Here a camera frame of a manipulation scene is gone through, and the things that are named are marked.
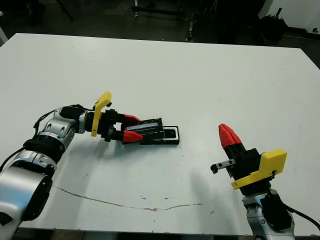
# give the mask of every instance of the black cable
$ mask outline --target black cable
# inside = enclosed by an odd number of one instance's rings
[[[12,153],[10,156],[8,156],[5,160],[4,160],[4,162],[1,164],[1,166],[0,166],[0,172],[2,172],[2,170],[4,169],[4,167],[5,167],[5,165],[6,165],[6,163],[14,156],[14,155],[16,155],[16,154],[18,154],[18,153],[20,153],[23,149],[25,149],[25,147],[23,146],[23,147],[21,147],[20,149],[18,149],[17,151],[15,151],[14,153]]]
[[[43,114],[41,117],[39,117],[39,119],[35,122],[35,124],[33,125],[33,128],[34,128],[34,135],[33,135],[33,139],[38,135],[38,131],[39,131],[39,125],[40,125],[40,122],[42,120],[44,120],[46,117],[48,117],[50,114],[52,114],[56,109],[52,110],[52,111],[49,111],[47,112],[46,114]]]
[[[319,224],[316,220],[312,219],[311,217],[305,215],[304,213],[302,213],[302,212],[300,212],[300,211],[298,211],[298,210],[295,210],[295,209],[292,208],[292,207],[289,207],[289,206],[286,205],[286,204],[284,204],[284,206],[286,207],[286,209],[287,209],[289,212],[295,213],[295,214],[299,215],[300,217],[302,217],[302,218],[304,218],[304,219],[307,219],[308,221],[310,221],[311,223],[313,223],[313,224],[319,229],[319,231],[320,231],[320,224]]]

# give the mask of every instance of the metal stand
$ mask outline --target metal stand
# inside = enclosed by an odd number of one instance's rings
[[[7,36],[5,35],[4,31],[0,27],[0,46],[2,46],[6,41],[8,41]]]
[[[56,2],[60,5],[60,7],[62,8],[62,10],[65,12],[65,14],[69,17],[69,19],[71,21],[73,21],[73,17],[70,15],[70,13],[68,12],[68,10],[65,8],[65,6],[62,4],[62,2],[60,0],[56,0]]]
[[[164,9],[157,9],[157,8],[148,8],[148,7],[139,7],[138,0],[134,0],[134,6],[131,7],[133,11],[134,18],[139,16],[139,12],[147,12],[147,13],[154,13],[154,14],[165,14],[171,16],[182,16],[184,21],[188,20],[188,15],[186,12],[183,12],[185,8],[186,1],[182,1],[179,7],[179,11],[169,11]]]

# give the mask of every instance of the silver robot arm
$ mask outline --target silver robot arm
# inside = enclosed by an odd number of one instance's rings
[[[57,163],[75,133],[85,132],[88,111],[74,107],[68,116],[66,108],[55,110],[44,129],[0,173],[0,240],[10,240],[23,221],[40,215]]]

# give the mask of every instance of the floor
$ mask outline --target floor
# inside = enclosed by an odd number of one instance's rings
[[[134,0],[63,0],[74,21],[62,11],[56,0],[39,0],[46,5],[40,24],[31,26],[25,12],[4,12],[0,25],[10,38],[15,33],[87,36],[153,41],[184,42],[189,29],[189,20],[181,16],[140,12],[134,18],[131,6]],[[198,0],[189,0],[185,11],[196,13]],[[177,11],[177,0],[156,0],[156,8]],[[140,7],[149,0],[138,0]],[[198,21],[193,28],[193,42],[218,43],[217,26],[212,21]],[[248,29],[242,28],[235,38],[236,44],[256,45]],[[279,42],[270,46],[301,48],[320,68],[320,41],[285,33]]]

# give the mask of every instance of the white wall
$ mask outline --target white wall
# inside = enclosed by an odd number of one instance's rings
[[[268,14],[275,15],[279,8],[289,27],[320,30],[320,0],[274,0]]]

